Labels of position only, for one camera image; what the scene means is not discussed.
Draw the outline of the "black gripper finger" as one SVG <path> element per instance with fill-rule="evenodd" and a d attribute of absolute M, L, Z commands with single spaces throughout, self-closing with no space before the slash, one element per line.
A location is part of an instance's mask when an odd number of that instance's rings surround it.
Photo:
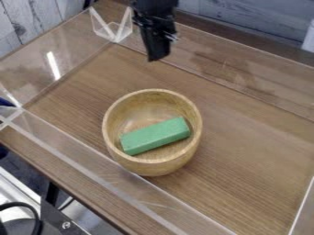
<path fill-rule="evenodd" d="M 157 61 L 171 53 L 171 44 L 176 41 L 176 29 L 171 20 L 144 18 L 140 23 L 141 41 L 147 59 Z"/>

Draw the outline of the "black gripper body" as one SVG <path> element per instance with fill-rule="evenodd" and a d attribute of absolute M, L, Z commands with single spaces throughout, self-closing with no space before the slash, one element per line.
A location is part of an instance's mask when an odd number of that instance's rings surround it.
<path fill-rule="evenodd" d="M 140 27 L 172 24 L 177 3 L 179 0 L 129 0 L 133 23 Z"/>

